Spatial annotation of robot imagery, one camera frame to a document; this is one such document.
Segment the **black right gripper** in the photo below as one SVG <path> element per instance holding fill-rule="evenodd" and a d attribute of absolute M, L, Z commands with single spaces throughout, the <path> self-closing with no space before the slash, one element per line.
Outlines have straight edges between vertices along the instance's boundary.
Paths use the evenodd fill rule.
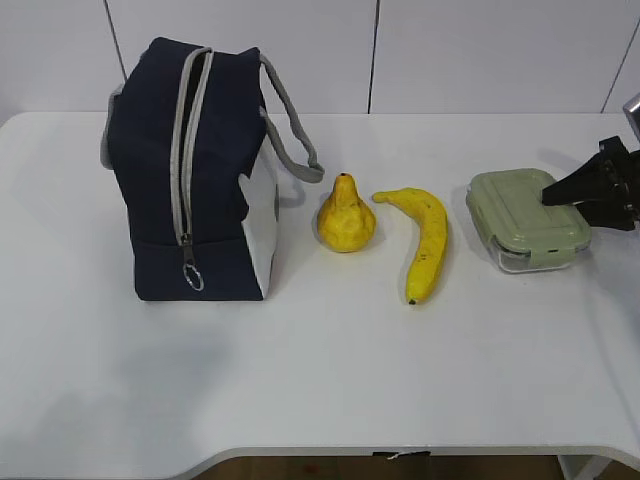
<path fill-rule="evenodd" d="M 599 153 L 542 191 L 546 206 L 576 204 L 591 227 L 633 231 L 639 221 L 639 151 L 618 136 L 599 142 Z"/>

